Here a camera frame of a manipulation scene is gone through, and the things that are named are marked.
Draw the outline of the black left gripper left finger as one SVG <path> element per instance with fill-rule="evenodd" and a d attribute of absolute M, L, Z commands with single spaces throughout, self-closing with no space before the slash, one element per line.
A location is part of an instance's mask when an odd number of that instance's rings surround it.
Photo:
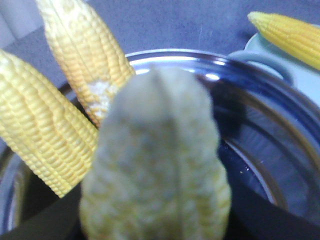
<path fill-rule="evenodd" d="M 79 221 L 81 191 L 73 189 L 63 198 L 5 233 L 2 240 L 84 240 Z"/>

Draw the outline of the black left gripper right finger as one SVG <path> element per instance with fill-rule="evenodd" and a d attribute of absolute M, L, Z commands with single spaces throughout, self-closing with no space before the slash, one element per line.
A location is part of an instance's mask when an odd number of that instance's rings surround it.
<path fill-rule="evenodd" d="M 318 240 L 320 227 L 265 200 L 230 173 L 231 214 L 226 240 Z"/>

